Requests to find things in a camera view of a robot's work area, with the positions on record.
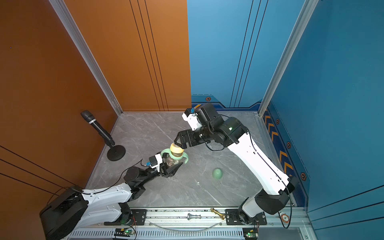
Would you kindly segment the green dome bottle cap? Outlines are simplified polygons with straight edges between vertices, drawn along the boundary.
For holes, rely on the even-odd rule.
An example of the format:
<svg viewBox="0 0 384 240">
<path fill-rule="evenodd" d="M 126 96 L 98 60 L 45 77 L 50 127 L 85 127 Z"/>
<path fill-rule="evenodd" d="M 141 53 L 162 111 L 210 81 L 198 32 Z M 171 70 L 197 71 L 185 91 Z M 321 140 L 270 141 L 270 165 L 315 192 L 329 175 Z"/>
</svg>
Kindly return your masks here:
<svg viewBox="0 0 384 240">
<path fill-rule="evenodd" d="M 223 171 L 220 168 L 215 168 L 212 172 L 212 176 L 216 180 L 220 180 L 223 177 Z"/>
</svg>

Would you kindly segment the clear printed baby bottle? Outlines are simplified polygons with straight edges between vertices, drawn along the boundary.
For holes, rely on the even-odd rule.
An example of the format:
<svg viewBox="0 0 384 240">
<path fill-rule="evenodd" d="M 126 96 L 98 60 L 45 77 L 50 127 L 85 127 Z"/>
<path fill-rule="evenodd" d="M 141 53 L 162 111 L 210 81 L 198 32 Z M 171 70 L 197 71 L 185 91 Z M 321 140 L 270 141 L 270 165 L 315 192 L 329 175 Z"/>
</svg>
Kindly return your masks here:
<svg viewBox="0 0 384 240">
<path fill-rule="evenodd" d="M 180 160 L 175 160 L 175 159 L 173 159 L 171 157 L 171 155 L 166 154 L 164 163 L 168 166 L 168 168 L 170 168 L 170 167 L 173 167 L 173 166 L 176 166 L 176 165 L 180 164 L 181 161 Z"/>
</svg>

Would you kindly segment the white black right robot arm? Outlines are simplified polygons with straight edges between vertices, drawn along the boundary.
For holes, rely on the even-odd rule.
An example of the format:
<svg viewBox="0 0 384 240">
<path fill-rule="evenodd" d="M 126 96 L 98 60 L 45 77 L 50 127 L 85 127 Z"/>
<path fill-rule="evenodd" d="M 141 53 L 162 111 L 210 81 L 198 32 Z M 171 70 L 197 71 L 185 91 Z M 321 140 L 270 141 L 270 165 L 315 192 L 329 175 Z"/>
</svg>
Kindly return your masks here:
<svg viewBox="0 0 384 240">
<path fill-rule="evenodd" d="M 188 108 L 182 117 L 190 129 L 178 133 L 174 140 L 177 146 L 186 149 L 214 141 L 240 158 L 262 185 L 257 194 L 244 200 L 238 208 L 238 218 L 243 225 L 261 223 L 262 214 L 279 214 L 287 204 L 293 203 L 291 194 L 299 180 L 274 165 L 240 120 L 219 114 L 211 103 Z"/>
</svg>

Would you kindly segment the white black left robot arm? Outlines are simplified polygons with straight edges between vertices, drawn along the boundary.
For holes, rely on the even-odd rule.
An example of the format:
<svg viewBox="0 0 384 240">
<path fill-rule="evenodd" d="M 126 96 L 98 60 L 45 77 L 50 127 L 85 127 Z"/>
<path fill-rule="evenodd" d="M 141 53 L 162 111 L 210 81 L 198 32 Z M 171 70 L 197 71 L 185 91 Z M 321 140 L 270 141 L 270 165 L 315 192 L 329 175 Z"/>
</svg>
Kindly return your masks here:
<svg viewBox="0 0 384 240">
<path fill-rule="evenodd" d="M 76 229 L 95 224 L 143 225 L 146 214 L 136 217 L 128 203 L 144 193 L 147 182 L 160 176 L 172 177 L 182 166 L 182 163 L 168 166 L 160 154 L 150 157 L 150 164 L 146 169 L 127 168 L 121 174 L 124 182 L 108 188 L 88 190 L 73 186 L 66 189 L 40 212 L 45 238 L 61 240 Z"/>
</svg>

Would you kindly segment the black microphone on stand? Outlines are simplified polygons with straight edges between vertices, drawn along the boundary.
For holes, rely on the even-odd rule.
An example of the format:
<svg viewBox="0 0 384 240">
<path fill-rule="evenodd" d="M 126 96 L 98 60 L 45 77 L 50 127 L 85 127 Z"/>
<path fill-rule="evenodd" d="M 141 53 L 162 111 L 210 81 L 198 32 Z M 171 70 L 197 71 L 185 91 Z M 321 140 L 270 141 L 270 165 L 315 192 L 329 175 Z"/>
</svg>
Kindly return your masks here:
<svg viewBox="0 0 384 240">
<path fill-rule="evenodd" d="M 121 145 L 116 145 L 112 136 L 101 126 L 91 112 L 88 110 L 82 111 L 81 116 L 98 132 L 105 144 L 110 148 L 107 152 L 108 160 L 116 162 L 125 156 L 126 149 Z"/>
</svg>

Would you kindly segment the silver chess piece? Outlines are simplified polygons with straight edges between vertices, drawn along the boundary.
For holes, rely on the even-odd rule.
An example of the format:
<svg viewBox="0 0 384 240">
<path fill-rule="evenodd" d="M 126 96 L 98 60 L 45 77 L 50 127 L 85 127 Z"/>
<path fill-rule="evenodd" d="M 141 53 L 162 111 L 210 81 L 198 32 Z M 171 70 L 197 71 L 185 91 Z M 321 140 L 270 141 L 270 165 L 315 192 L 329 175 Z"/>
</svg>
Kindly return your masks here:
<svg viewBox="0 0 384 240">
<path fill-rule="evenodd" d="M 192 220 L 192 219 L 201 219 L 201 218 L 202 218 L 201 215 L 193 215 L 193 214 L 191 214 L 191 213 L 188 213 L 188 215 L 187 215 L 187 220 L 188 220 L 188 221 L 190 221 L 190 220 Z"/>
</svg>

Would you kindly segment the gold chess piece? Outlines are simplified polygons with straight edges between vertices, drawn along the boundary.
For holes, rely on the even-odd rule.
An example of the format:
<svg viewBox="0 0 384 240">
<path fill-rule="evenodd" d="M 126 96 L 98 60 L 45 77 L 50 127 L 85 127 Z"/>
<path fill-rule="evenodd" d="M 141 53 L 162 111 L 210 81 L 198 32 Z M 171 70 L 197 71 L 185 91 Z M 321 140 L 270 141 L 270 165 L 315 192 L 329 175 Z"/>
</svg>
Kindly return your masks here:
<svg viewBox="0 0 384 240">
<path fill-rule="evenodd" d="M 225 220 L 226 219 L 226 215 L 223 214 L 223 213 L 220 213 L 218 210 L 214 209 L 214 208 L 210 208 L 210 211 L 216 215 L 218 215 L 220 217 L 220 219 L 222 220 Z"/>
</svg>

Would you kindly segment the left green circuit board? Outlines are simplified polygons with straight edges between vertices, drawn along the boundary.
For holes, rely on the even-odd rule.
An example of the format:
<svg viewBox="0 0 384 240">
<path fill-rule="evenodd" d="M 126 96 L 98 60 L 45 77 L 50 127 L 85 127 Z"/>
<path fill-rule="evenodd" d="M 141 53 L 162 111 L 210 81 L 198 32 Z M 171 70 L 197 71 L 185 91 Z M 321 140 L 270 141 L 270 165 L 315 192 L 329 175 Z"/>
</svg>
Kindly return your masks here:
<svg viewBox="0 0 384 240">
<path fill-rule="evenodd" d="M 135 233 L 130 228 L 116 228 L 114 231 L 114 238 L 117 238 L 117 239 L 130 238 L 134 236 L 135 236 Z"/>
</svg>

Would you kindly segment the green circuit board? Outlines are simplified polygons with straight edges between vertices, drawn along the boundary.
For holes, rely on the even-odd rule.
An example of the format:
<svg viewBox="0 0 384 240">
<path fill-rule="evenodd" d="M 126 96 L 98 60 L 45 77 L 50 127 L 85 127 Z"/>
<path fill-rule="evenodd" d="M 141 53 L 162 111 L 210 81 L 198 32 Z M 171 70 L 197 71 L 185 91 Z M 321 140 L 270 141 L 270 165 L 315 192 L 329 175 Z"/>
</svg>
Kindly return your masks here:
<svg viewBox="0 0 384 240">
<path fill-rule="evenodd" d="M 243 236 L 245 240 L 257 240 L 259 237 L 258 230 L 243 228 Z"/>
<path fill-rule="evenodd" d="M 117 239 L 130 238 L 134 236 L 135 236 L 135 233 L 130 228 L 116 228 L 114 231 L 114 238 L 117 238 Z"/>
</svg>

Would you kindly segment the right green circuit board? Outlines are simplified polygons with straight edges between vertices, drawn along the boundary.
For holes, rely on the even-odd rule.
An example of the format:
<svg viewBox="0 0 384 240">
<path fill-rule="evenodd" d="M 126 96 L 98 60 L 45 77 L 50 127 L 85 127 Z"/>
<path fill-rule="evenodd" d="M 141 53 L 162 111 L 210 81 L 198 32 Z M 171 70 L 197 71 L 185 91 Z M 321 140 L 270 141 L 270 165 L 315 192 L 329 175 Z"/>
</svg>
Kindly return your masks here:
<svg viewBox="0 0 384 240">
<path fill-rule="evenodd" d="M 243 236 L 245 240 L 257 240 L 259 237 L 258 230 L 243 228 Z"/>
</svg>

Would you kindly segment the orange white tape roll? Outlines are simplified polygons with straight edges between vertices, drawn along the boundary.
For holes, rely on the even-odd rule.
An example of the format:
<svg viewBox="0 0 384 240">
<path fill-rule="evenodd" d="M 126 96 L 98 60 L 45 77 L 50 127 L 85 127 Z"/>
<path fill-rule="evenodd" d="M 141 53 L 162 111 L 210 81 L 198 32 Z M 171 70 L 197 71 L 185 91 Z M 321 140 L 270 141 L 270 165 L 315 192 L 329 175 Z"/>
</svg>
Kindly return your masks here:
<svg viewBox="0 0 384 240">
<path fill-rule="evenodd" d="M 279 212 L 279 215 L 283 223 L 288 224 L 290 222 L 290 217 L 287 214 Z"/>
</svg>

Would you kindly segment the clear tube on rail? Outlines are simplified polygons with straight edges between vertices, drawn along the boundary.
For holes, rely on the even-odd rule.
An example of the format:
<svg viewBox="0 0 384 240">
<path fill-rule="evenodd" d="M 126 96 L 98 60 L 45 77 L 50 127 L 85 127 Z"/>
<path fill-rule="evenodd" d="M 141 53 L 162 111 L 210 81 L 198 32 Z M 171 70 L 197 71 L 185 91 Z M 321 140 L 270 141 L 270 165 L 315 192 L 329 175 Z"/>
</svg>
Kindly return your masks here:
<svg viewBox="0 0 384 240">
<path fill-rule="evenodd" d="M 157 228 L 160 228 L 162 230 L 169 231 L 169 232 L 181 233 L 181 232 L 188 232 L 188 231 L 190 231 L 190 232 L 193 232 L 193 233 L 203 233 L 203 232 L 207 232 L 207 231 L 213 229 L 216 226 L 221 226 L 222 222 L 213 224 L 213 225 L 211 225 L 211 226 L 209 226 L 207 228 L 187 228 L 187 227 L 167 228 L 167 227 L 163 227 L 163 226 L 160 226 L 160 225 L 152 223 L 152 222 L 149 222 L 149 225 L 150 226 L 155 226 Z"/>
</svg>

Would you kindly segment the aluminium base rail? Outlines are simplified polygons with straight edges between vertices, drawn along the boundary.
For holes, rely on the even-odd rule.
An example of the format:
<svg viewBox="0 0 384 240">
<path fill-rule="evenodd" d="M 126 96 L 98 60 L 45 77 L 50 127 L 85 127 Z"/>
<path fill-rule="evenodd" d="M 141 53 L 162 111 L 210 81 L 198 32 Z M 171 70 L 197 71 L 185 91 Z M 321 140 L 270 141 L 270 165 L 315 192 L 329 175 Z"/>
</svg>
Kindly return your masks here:
<svg viewBox="0 0 384 240">
<path fill-rule="evenodd" d="M 290 217 L 290 222 L 282 222 L 279 214 L 262 214 L 262 222 L 253 225 L 243 225 L 236 219 L 237 208 L 219 207 L 220 213 L 226 219 L 210 211 L 210 207 L 185 207 L 185 208 L 135 208 L 136 217 L 146 214 L 143 225 L 106 226 L 95 224 L 77 229 L 70 233 L 67 240 L 244 240 L 243 228 L 258 230 L 258 240 L 315 240 L 317 236 L 310 223 L 307 213 L 303 208 L 284 208 L 281 212 Z M 201 219 L 187 220 L 188 213 L 201 215 Z M 150 226 L 149 222 L 167 228 L 207 228 L 222 222 L 221 226 L 203 233 L 169 232 Z M 130 228 L 135 236 L 130 238 L 114 238 L 116 228 Z"/>
</svg>

